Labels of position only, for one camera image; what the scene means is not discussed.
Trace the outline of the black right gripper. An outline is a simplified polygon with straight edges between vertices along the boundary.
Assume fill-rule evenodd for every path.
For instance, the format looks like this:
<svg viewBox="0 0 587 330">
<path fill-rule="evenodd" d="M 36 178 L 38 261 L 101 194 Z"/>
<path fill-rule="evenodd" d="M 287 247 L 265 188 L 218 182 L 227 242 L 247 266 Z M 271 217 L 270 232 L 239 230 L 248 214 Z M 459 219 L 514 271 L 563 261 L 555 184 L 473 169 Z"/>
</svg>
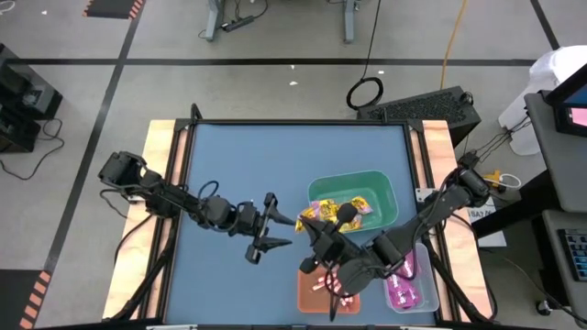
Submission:
<svg viewBox="0 0 587 330">
<path fill-rule="evenodd" d="M 338 209 L 336 222 L 303 219 L 302 224 L 308 234 L 313 254 L 302 261 L 300 271 L 312 273 L 318 265 L 328 268 L 338 264 L 342 256 L 351 249 L 351 242 L 339 229 L 356 215 L 358 210 L 350 203 L 344 203 Z"/>
</svg>

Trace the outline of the teal plastic bin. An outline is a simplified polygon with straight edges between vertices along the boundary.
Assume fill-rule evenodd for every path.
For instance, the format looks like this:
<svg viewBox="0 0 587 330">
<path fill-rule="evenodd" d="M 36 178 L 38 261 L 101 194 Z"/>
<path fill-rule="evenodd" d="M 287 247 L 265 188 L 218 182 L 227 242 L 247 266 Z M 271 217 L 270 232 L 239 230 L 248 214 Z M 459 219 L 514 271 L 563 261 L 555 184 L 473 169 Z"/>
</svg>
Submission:
<svg viewBox="0 0 587 330">
<path fill-rule="evenodd" d="M 365 198 L 373 212 L 360 214 L 362 228 L 357 231 L 379 229 L 391 225 L 399 209 L 393 186 L 388 177 L 377 170 L 366 170 L 326 176 L 313 180 L 308 186 L 308 201 L 332 199 L 341 206 L 356 196 Z"/>
</svg>

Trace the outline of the clear plastic bin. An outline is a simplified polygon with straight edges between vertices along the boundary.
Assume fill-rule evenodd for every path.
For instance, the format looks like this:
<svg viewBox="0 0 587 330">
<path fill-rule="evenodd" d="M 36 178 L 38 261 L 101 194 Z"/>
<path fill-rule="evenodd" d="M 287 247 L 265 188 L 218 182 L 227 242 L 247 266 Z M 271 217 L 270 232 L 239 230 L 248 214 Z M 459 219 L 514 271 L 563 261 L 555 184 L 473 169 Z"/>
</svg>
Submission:
<svg viewBox="0 0 587 330">
<path fill-rule="evenodd" d="M 416 314 L 416 313 L 432 313 L 437 310 L 439 307 L 438 301 L 438 294 L 437 294 L 437 286 L 435 283 L 435 278 L 433 274 L 432 267 L 430 265 L 430 260 L 428 258 L 428 250 L 427 248 L 421 244 L 417 243 L 415 245 L 415 252 L 416 257 L 415 261 L 419 266 L 418 272 L 416 277 L 413 280 L 408 280 L 413 289 L 419 291 L 421 296 L 421 303 L 418 304 L 416 307 L 411 309 L 397 309 L 392 307 L 391 299 L 390 299 L 390 290 L 388 289 L 387 279 L 383 282 L 384 286 L 384 297 L 386 299 L 387 305 L 395 312 L 399 314 Z M 397 275 L 398 269 L 393 273 L 393 275 Z"/>
</svg>

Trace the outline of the light wooden platform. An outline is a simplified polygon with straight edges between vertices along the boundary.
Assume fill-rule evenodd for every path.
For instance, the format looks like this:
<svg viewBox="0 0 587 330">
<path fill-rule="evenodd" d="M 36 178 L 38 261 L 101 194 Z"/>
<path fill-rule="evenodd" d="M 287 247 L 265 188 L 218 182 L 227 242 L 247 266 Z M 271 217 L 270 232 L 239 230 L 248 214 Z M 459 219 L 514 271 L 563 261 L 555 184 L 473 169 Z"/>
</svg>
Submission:
<svg viewBox="0 0 587 330">
<path fill-rule="evenodd" d="M 190 132 L 181 120 L 153 120 L 146 135 L 142 158 L 148 168 L 173 184 L 184 181 L 186 142 Z M 116 254 L 114 273 L 103 317 L 112 319 L 138 289 L 169 240 L 172 219 L 151 217 L 143 202 L 132 202 L 125 211 L 126 238 Z"/>
<path fill-rule="evenodd" d="M 416 120 L 411 130 L 416 175 L 421 188 L 439 188 L 457 167 L 448 124 Z M 485 317 L 493 314 L 492 301 L 482 272 L 477 240 L 469 228 L 467 209 L 451 216 L 441 234 L 431 238 L 434 250 L 447 258 L 454 280 Z"/>
</svg>

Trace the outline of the black perforated computer case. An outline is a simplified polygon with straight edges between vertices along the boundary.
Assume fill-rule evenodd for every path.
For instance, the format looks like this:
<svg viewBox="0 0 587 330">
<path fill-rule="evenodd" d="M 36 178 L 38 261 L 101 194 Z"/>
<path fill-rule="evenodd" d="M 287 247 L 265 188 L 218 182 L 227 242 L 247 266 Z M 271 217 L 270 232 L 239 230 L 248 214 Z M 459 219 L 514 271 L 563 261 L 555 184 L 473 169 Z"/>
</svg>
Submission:
<svg viewBox="0 0 587 330">
<path fill-rule="evenodd" d="M 460 86 L 423 93 L 383 104 L 367 106 L 358 111 L 358 119 L 391 120 L 419 119 L 446 121 L 452 146 L 455 148 L 481 123 L 473 107 L 473 97 Z"/>
</svg>

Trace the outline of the black power adapter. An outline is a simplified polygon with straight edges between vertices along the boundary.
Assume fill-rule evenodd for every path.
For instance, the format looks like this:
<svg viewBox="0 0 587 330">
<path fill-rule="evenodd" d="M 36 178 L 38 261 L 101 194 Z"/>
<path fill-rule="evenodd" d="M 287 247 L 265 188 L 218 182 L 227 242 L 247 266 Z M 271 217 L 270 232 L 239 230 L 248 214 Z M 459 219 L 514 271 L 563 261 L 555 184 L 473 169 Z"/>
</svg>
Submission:
<svg viewBox="0 0 587 330">
<path fill-rule="evenodd" d="M 467 151 L 458 160 L 458 166 L 462 169 L 472 170 L 480 162 L 480 157 L 475 150 Z"/>
</svg>

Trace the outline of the white printed paper sheet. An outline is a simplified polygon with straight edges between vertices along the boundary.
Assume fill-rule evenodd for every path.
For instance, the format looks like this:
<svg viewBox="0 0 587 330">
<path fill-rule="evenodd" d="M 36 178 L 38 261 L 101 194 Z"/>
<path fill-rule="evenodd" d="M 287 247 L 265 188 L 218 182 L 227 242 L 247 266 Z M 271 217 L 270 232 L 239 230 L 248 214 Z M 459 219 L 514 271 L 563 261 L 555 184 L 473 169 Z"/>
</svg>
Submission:
<svg viewBox="0 0 587 330">
<path fill-rule="evenodd" d="M 467 209 L 468 217 L 475 228 L 477 242 L 481 248 L 506 248 L 507 242 L 502 230 L 494 229 L 492 225 L 475 225 L 476 222 L 491 216 L 500 208 L 492 196 L 485 204 L 478 207 L 469 207 Z"/>
</svg>

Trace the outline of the black desk base beam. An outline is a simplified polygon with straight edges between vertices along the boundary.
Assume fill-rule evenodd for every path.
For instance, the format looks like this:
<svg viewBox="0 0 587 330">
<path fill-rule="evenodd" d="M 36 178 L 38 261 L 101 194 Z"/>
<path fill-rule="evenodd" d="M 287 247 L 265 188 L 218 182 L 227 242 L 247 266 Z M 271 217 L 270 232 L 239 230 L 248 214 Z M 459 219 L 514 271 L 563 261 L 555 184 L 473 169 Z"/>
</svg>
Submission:
<svg viewBox="0 0 587 330">
<path fill-rule="evenodd" d="M 503 230 L 517 222 L 531 219 L 543 210 L 551 208 L 558 200 L 549 171 L 544 170 L 519 190 L 520 199 L 497 210 L 491 216 L 476 222 L 475 225 L 492 225 Z"/>
</svg>

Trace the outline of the grey keyboard desk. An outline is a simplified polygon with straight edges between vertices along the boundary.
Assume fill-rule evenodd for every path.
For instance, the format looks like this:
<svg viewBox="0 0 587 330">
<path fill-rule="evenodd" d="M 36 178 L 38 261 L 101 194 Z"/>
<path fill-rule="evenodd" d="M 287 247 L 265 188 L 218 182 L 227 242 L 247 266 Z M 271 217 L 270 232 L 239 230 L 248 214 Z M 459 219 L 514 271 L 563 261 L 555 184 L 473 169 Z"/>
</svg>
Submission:
<svg viewBox="0 0 587 330">
<path fill-rule="evenodd" d="M 557 233 L 558 229 L 587 229 L 587 214 L 547 210 L 542 213 L 542 219 L 550 244 L 549 249 L 553 264 L 559 273 L 568 306 L 577 316 L 577 325 L 587 330 L 587 282 L 576 281 L 572 277 Z"/>
</svg>

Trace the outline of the black keyboard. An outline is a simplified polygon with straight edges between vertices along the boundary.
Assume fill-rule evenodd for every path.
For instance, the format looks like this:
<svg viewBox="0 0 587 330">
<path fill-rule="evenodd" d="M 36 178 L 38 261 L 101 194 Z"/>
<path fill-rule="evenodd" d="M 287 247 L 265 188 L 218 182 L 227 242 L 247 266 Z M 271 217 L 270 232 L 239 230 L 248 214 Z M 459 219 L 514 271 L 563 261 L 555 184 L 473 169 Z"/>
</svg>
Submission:
<svg viewBox="0 0 587 330">
<path fill-rule="evenodd" d="M 572 277 L 587 282 L 587 229 L 558 229 Z"/>
</svg>

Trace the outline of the black floor mat striped edge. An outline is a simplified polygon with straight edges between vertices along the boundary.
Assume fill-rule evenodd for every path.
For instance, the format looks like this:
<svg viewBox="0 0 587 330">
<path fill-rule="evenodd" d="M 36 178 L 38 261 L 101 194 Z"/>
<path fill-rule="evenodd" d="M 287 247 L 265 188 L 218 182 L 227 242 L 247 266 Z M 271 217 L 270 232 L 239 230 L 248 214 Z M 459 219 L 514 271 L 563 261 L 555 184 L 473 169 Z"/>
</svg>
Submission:
<svg viewBox="0 0 587 330">
<path fill-rule="evenodd" d="M 51 277 L 46 270 L 0 269 L 0 330 L 35 327 Z"/>
<path fill-rule="evenodd" d="M 85 17 L 135 19 L 145 0 L 89 0 Z"/>
</svg>

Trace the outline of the black equipment rack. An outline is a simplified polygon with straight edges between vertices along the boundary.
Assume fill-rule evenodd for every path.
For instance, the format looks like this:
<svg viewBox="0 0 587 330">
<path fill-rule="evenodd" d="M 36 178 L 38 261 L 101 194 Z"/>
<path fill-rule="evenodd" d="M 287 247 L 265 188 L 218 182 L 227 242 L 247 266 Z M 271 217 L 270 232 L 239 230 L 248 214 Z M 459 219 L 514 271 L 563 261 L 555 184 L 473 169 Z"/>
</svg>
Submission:
<svg viewBox="0 0 587 330">
<path fill-rule="evenodd" d="M 41 125 L 55 117 L 62 94 L 0 43 L 0 153 L 34 150 Z"/>
</svg>

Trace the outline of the white cloth bundle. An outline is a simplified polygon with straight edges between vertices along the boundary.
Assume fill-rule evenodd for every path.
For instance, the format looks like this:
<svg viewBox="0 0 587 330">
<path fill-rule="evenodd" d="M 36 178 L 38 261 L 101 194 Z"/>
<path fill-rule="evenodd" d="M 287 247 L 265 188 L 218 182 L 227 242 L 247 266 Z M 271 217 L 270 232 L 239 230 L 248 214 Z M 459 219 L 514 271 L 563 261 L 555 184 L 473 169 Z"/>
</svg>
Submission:
<svg viewBox="0 0 587 330">
<path fill-rule="evenodd" d="M 553 90 L 586 63 L 587 45 L 576 45 L 553 50 L 530 67 L 526 89 L 498 117 L 500 127 L 506 130 L 513 130 L 522 120 L 527 123 L 510 137 L 509 146 L 514 154 L 532 156 L 540 152 L 534 128 L 526 118 L 524 96 L 540 90 Z"/>
</svg>

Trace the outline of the black laptop pink screen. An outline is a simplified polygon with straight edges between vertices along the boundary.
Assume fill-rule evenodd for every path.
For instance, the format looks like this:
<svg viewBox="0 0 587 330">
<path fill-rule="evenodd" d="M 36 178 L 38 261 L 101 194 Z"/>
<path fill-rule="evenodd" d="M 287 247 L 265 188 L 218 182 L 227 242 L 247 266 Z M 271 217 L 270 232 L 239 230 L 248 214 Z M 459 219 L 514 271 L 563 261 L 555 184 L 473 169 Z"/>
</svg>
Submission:
<svg viewBox="0 0 587 330">
<path fill-rule="evenodd" d="M 587 138 L 587 63 L 543 99 L 553 109 L 558 132 Z"/>
</svg>

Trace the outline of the black table frame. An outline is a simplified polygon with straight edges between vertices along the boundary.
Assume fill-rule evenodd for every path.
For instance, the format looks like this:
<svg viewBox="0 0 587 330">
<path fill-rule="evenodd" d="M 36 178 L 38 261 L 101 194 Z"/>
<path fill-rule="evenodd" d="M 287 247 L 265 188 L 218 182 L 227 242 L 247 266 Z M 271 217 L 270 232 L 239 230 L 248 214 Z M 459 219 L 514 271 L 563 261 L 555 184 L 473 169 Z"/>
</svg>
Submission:
<svg viewBox="0 0 587 330">
<path fill-rule="evenodd" d="M 404 124 L 356 120 L 205 120 L 190 141 L 186 184 L 191 194 L 217 193 L 232 204 L 261 206 L 274 193 L 290 217 L 308 204 L 321 177 L 380 171 L 395 195 L 397 225 L 416 213 L 414 156 Z M 374 280 L 355 314 L 302 313 L 297 306 L 300 263 L 311 254 L 307 235 L 271 224 L 287 245 L 246 260 L 250 238 L 203 229 L 183 216 L 177 232 L 164 321 L 168 325 L 431 325 L 432 313 L 396 313 Z"/>
</svg>

